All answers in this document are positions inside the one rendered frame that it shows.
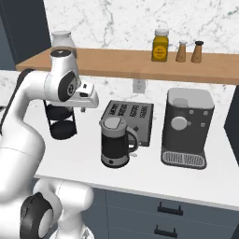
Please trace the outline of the black and grey electric kettle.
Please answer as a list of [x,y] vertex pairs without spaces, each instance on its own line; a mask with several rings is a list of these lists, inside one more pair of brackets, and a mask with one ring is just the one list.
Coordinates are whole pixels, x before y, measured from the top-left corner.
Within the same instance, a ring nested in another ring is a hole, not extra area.
[[139,147],[139,138],[127,121],[120,117],[101,119],[101,162],[109,168],[120,168]]

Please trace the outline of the wooden shaker with white cap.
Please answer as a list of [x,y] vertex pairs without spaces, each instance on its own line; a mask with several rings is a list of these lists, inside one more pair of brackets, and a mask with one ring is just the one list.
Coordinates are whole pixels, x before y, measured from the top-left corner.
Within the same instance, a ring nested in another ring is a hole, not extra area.
[[185,40],[179,41],[179,48],[176,55],[176,61],[178,63],[184,63],[186,61],[186,45],[187,42]]

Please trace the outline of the white wall outlet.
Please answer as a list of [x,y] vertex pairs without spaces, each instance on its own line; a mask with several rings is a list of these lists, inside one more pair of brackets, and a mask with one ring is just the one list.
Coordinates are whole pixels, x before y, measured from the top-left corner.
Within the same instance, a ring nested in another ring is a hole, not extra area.
[[144,79],[133,80],[133,93],[144,93],[146,89],[146,81]]

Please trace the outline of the grey four-slot toaster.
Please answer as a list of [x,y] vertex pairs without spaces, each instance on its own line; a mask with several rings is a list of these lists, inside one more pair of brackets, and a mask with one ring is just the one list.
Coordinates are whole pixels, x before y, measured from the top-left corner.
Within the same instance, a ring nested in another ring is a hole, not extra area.
[[125,102],[110,100],[102,119],[109,117],[121,117],[134,129],[139,138],[141,147],[148,147],[150,144],[153,104]]

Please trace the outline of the dark blue cupboard door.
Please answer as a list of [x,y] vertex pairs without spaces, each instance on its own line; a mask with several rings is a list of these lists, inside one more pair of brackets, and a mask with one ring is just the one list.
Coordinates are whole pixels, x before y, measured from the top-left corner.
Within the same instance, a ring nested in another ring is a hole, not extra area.
[[93,192],[93,203],[82,213],[82,216],[95,239],[108,239],[105,191],[94,188]]

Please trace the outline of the dark blue drawer front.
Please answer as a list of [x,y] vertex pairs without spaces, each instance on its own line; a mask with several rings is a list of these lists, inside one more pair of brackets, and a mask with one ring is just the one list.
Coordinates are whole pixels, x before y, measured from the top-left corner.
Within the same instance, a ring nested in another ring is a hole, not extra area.
[[[148,239],[239,239],[239,226],[228,228],[194,222],[187,219],[157,216],[113,206],[107,208],[108,226],[126,232],[139,233]],[[156,225],[166,231],[176,229],[177,238],[157,235]]]
[[[181,205],[184,211],[183,216],[164,214],[157,211],[157,207],[162,202],[162,206],[177,209]],[[155,214],[160,216],[171,216],[173,218],[188,219],[191,221],[208,223],[228,228],[236,228],[239,224],[239,212],[221,209],[198,204],[188,204],[178,201],[170,201],[161,198],[153,198],[131,193],[108,190],[106,192],[106,204],[108,206],[130,209],[133,211]]]

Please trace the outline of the dark grey coffee machine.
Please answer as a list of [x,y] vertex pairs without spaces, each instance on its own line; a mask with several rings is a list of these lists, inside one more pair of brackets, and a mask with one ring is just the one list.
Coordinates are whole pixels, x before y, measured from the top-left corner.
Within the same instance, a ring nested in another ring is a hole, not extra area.
[[172,88],[162,129],[162,162],[202,170],[206,167],[204,145],[215,104],[209,91]]

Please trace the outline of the dark blue wall cupboard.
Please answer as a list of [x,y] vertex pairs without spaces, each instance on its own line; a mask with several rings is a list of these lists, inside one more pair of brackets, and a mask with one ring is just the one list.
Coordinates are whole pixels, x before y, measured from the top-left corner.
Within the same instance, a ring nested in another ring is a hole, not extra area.
[[0,70],[51,47],[43,0],[0,0]]

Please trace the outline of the wooden wall shelf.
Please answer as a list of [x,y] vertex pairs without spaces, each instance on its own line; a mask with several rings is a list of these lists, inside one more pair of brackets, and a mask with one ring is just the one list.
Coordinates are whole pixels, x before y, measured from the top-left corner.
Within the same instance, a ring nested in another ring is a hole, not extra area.
[[204,53],[200,63],[178,63],[176,53],[169,52],[165,63],[152,62],[147,50],[77,49],[81,76],[122,77],[165,81],[239,85],[239,54]]

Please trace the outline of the clear glass jar with lid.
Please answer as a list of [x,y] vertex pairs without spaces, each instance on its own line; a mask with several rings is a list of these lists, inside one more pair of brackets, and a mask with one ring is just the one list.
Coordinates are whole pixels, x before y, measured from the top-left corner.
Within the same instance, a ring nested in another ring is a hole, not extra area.
[[65,57],[72,54],[77,57],[77,50],[72,39],[70,31],[56,31],[52,32],[51,56]]

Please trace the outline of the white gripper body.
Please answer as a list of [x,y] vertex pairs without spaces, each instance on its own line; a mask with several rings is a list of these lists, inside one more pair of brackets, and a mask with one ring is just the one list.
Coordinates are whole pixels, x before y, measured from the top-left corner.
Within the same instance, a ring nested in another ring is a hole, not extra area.
[[99,105],[99,97],[96,91],[90,96],[82,96],[81,92],[75,94],[78,107],[96,108]]

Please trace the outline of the wooden shaker with black cap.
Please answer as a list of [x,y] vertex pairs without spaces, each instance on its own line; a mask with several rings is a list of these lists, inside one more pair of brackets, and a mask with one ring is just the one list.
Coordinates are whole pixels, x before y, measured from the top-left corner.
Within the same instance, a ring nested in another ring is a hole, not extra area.
[[200,63],[202,61],[202,46],[204,42],[201,40],[198,40],[195,42],[195,48],[191,56],[191,62],[192,63]]

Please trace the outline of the yellow jar with silver lid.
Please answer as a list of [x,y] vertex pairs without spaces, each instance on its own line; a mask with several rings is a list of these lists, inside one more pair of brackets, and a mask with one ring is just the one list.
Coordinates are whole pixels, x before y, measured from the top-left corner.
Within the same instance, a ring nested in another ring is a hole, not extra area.
[[155,36],[152,43],[152,57],[153,62],[166,62],[168,55],[168,39],[169,31],[166,29],[156,29]]

